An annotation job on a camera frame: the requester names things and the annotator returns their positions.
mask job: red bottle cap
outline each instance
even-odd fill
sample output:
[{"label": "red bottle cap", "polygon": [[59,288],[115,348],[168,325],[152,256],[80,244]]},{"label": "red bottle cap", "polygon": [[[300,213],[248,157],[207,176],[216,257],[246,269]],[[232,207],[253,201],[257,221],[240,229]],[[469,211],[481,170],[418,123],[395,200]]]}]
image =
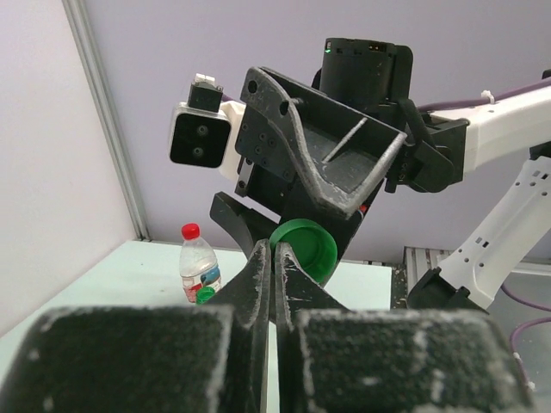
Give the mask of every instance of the red bottle cap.
[{"label": "red bottle cap", "polygon": [[186,224],[182,227],[182,237],[186,241],[196,239],[201,235],[198,224]]}]

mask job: black foam pad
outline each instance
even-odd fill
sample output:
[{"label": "black foam pad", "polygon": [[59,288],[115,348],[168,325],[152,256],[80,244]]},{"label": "black foam pad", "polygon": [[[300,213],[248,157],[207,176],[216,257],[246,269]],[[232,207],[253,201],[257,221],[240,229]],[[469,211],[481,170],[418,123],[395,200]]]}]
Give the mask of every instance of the black foam pad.
[{"label": "black foam pad", "polygon": [[302,311],[293,411],[531,411],[506,341],[478,311]]},{"label": "black foam pad", "polygon": [[50,311],[28,332],[0,411],[219,411],[231,333],[228,306]]}]

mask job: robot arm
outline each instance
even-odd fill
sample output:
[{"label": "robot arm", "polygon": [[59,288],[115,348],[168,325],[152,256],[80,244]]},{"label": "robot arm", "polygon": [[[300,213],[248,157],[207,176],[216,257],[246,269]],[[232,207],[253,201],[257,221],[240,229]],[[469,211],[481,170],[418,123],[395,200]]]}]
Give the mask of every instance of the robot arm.
[{"label": "robot arm", "polygon": [[[431,114],[469,120],[465,174],[498,157],[551,140],[551,84],[542,86],[494,104]],[[408,305],[462,307],[473,303],[486,309],[512,269],[551,229],[550,176],[548,153],[527,160],[509,191],[465,243],[413,288]]]},{"label": "robot arm", "polygon": [[[189,101],[176,108],[170,157],[219,168],[236,182],[236,194],[270,209],[279,224],[318,222],[335,238],[340,259],[384,178],[387,192],[397,185],[439,192],[483,163],[551,140],[551,82],[497,102],[429,112],[407,97],[411,68],[405,46],[330,39],[312,88],[252,68],[241,94],[245,104],[220,104],[221,88],[198,75]],[[546,155],[527,161],[518,185],[412,289],[409,306],[484,309],[492,303],[551,226]],[[245,254],[276,227],[227,194],[215,195],[211,218]]]}]

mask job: bottle label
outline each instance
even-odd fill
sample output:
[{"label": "bottle label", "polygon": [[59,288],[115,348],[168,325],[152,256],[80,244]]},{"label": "bottle label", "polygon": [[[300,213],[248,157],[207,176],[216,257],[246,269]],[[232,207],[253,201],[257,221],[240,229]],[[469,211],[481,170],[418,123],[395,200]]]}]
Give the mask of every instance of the bottle label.
[{"label": "bottle label", "polygon": [[220,269],[218,265],[210,268],[201,275],[195,277],[182,278],[183,291],[188,297],[188,301],[192,304],[197,302],[197,292],[203,287],[212,287],[215,292],[218,292],[221,287]]},{"label": "bottle label", "polygon": [[186,283],[183,283],[183,291],[186,293],[186,297],[188,297],[188,301],[191,304],[195,304],[197,302],[197,292],[203,287],[201,283],[195,284],[192,286],[186,285]]}]

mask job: white robot arm segment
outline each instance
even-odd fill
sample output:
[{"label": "white robot arm segment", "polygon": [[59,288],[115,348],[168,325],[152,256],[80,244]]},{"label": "white robot arm segment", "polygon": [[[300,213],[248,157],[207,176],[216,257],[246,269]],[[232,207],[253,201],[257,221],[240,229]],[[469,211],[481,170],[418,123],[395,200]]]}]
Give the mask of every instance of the white robot arm segment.
[{"label": "white robot arm segment", "polygon": [[239,178],[238,166],[241,155],[239,155],[235,150],[235,143],[241,127],[243,113],[245,112],[245,105],[243,103],[229,101],[222,103],[220,105],[220,110],[226,115],[226,118],[232,124],[232,131],[230,133],[230,138],[227,140],[224,160],[222,161],[222,165],[218,168],[218,171],[226,179],[237,183]]},{"label": "white robot arm segment", "polygon": [[551,86],[493,104],[432,112],[446,120],[467,119],[463,175],[509,153],[551,139]]},{"label": "white robot arm segment", "polygon": [[486,309],[507,276],[551,229],[551,158],[528,160],[468,240],[440,262],[440,276]]}]

